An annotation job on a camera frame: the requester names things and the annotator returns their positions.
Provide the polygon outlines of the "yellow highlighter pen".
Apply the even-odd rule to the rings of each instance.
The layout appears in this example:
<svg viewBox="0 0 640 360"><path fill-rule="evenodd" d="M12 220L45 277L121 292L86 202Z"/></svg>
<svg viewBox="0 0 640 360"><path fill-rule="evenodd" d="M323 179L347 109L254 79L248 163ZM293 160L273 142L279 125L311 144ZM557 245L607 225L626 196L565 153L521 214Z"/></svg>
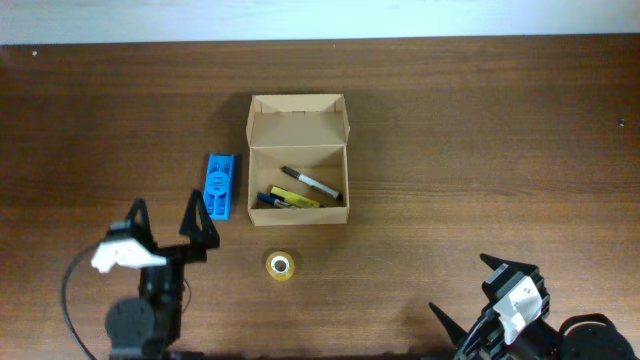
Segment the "yellow highlighter pen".
<svg viewBox="0 0 640 360"><path fill-rule="evenodd" d="M315 200L311 200L305 196L285 190L283 188L272 186L270 195L283 202L293 205L297 208L322 208L323 205Z"/></svg>

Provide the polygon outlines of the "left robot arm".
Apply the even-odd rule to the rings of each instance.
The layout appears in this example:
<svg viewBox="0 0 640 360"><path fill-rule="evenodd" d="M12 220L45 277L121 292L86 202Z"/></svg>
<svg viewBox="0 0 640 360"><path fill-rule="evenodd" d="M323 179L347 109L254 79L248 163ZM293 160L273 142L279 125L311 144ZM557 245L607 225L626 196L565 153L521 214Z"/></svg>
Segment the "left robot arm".
<svg viewBox="0 0 640 360"><path fill-rule="evenodd" d="M110 225L99 244L92 266L100 272L116 265L140 271L138 295L116 302L105 319L111 359L203 357L199 352L169 350L181 333L184 268L206 262L207 252L220 247L220 236L199 190L190 195L179 234L189 241L159 246L152 235L146 203L137 199L124 220Z"/></svg>

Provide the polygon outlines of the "black whiteboard marker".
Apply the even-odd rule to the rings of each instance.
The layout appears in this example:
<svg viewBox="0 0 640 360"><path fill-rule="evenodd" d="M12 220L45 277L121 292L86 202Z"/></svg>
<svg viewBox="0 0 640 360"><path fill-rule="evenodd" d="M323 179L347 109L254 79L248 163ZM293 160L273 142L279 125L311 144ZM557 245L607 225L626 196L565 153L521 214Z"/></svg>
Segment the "black whiteboard marker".
<svg viewBox="0 0 640 360"><path fill-rule="evenodd" d="M342 201L344 199L343 194L340 191L337 191L321 182L319 182L318 180L311 178L309 176L306 176L290 167L287 166L283 166L280 168L280 170L287 174L288 176L298 180L299 182L302 182L304 184L306 184L307 186L333 198L336 201Z"/></svg>

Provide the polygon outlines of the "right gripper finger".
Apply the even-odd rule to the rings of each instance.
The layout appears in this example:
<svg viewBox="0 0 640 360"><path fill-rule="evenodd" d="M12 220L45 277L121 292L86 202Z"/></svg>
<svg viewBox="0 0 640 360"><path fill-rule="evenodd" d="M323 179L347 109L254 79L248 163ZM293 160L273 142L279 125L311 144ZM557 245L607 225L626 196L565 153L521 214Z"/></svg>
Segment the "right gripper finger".
<svg viewBox="0 0 640 360"><path fill-rule="evenodd" d="M429 308L444 327L452 344L459 348L466 340L467 332L433 302L429 303Z"/></svg>
<svg viewBox="0 0 640 360"><path fill-rule="evenodd" d="M505 260L486 253L481 253L480 259L492 270L497 270L502 265L507 265L525 275L531 275L539 271L539 267L534 264Z"/></svg>

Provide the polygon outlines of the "clear adhesive tape roll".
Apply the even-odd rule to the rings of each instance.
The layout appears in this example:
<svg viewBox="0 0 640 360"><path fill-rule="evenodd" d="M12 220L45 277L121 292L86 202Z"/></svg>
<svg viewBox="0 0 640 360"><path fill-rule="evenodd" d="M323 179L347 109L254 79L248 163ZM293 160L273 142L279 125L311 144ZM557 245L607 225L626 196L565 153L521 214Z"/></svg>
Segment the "clear adhesive tape roll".
<svg viewBox="0 0 640 360"><path fill-rule="evenodd" d="M283 251L271 253L265 263L268 274L276 281L284 282L292 278L295 263L292 256Z"/></svg>

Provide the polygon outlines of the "blue plastic case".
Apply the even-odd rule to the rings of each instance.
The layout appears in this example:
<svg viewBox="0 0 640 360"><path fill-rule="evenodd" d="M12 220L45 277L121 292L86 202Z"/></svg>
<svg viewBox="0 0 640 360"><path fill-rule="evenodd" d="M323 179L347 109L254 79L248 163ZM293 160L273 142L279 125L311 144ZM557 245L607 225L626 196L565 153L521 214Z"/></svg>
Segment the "blue plastic case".
<svg viewBox="0 0 640 360"><path fill-rule="evenodd" d="M204 203L212 220L228 220L231 214L236 157L210 154L204 185Z"/></svg>

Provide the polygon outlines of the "blue whiteboard marker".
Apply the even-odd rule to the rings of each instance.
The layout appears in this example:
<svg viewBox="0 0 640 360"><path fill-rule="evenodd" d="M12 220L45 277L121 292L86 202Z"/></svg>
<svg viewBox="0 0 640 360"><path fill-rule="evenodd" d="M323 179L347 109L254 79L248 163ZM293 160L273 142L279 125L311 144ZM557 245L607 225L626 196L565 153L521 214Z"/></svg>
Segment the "blue whiteboard marker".
<svg viewBox="0 0 640 360"><path fill-rule="evenodd" d="M267 203L269 205L272 205L276 208L280 208L280 209L296 209L296 206L291 205L277 197L273 197L271 195L259 192L257 194L257 199L261 202Z"/></svg>

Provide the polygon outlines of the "brown cardboard box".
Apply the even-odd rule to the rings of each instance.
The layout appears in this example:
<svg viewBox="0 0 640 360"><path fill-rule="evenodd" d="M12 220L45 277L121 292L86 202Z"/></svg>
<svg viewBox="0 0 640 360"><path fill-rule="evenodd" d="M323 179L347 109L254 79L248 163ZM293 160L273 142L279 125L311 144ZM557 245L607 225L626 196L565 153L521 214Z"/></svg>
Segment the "brown cardboard box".
<svg viewBox="0 0 640 360"><path fill-rule="evenodd" d="M246 138L248 214L254 226L345 224L348 221L347 144L350 125L342 94L254 95ZM290 167L340 191L333 198L283 173ZM305 196L322 208L280 209L257 199L272 186Z"/></svg>

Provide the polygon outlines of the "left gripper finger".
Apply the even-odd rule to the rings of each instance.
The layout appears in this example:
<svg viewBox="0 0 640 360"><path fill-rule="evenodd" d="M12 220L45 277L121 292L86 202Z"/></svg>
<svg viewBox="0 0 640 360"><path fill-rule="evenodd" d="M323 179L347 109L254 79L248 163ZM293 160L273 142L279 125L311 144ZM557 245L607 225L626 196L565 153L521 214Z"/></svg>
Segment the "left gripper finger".
<svg viewBox="0 0 640 360"><path fill-rule="evenodd" d="M193 190L185 209L179 234L189 239L192 246L205 250L220 247L220 236L207 212L201 191Z"/></svg>
<svg viewBox="0 0 640 360"><path fill-rule="evenodd" d="M154 241L150 226L148 208L144 199L139 198L133 202L125 217L125 221L128 223L127 229L134 239L141 243L147 250L156 249L156 242Z"/></svg>

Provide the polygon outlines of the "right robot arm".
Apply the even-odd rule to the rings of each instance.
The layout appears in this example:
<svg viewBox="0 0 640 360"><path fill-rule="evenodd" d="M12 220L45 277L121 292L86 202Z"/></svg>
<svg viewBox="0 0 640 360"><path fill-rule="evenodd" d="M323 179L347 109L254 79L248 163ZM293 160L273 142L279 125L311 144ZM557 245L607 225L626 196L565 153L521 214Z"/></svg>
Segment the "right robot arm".
<svg viewBox="0 0 640 360"><path fill-rule="evenodd" d="M469 330L429 305L455 347L455 359L638 360L603 314L574 316L558 330L551 327L550 293L538 266L485 253L480 258L493 273L482 283L488 304Z"/></svg>

